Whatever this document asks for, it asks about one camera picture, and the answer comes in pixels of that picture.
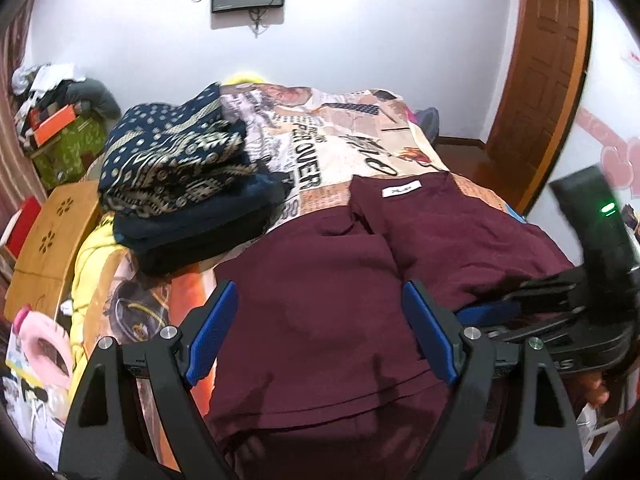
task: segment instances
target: person's hand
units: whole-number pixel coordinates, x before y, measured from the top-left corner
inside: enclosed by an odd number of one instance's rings
[[[592,408],[599,408],[609,400],[609,391],[602,380],[602,373],[580,374],[576,380]]]

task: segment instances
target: wooden floor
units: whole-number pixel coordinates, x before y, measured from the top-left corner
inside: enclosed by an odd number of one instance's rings
[[[515,208],[520,199],[519,187],[499,170],[495,163],[479,146],[460,146],[457,144],[438,144],[436,153],[453,172],[495,191],[511,207]]]

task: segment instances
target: yellow cloth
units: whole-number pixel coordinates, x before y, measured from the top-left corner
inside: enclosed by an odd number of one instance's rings
[[[71,352],[74,359],[74,373],[69,388],[69,399],[73,400],[78,383],[86,368],[87,358],[84,354],[84,338],[82,328],[87,307],[100,279],[100,273],[107,257],[121,248],[113,237],[113,213],[102,217],[98,227],[89,234],[78,252],[74,282],[71,286],[73,314],[71,317]]]
[[[222,84],[224,86],[232,86],[232,85],[239,85],[242,83],[260,84],[264,82],[265,82],[264,79],[262,79],[259,75],[254,74],[253,72],[238,72],[237,74],[234,74]]]

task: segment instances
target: blue cloth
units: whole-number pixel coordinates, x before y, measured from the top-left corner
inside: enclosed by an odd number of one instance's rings
[[[103,206],[149,218],[193,206],[257,171],[246,126],[225,121],[220,86],[181,106],[129,109],[111,131],[98,184]]]
[[[263,207],[213,231],[171,242],[146,253],[136,253],[138,269],[147,276],[159,276],[226,253],[263,235],[271,220],[281,211],[281,206]]]
[[[147,253],[213,231],[265,206],[277,206],[291,187],[288,173],[257,173],[190,208],[151,218],[116,214],[113,233],[119,244]]]
[[[526,224],[527,221],[520,216],[518,213],[516,213],[513,209],[511,209],[511,207],[509,206],[509,204],[505,204],[507,206],[507,211],[508,213],[513,216],[518,222],[520,222],[521,224]]]

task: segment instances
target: pink toy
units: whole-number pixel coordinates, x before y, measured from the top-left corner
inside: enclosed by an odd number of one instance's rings
[[[20,338],[22,352],[43,384],[55,384],[65,390],[71,385],[71,342],[65,329],[50,317],[31,310],[27,304],[15,316],[13,332]],[[40,341],[48,342],[62,356],[68,373],[64,373],[42,349]]]

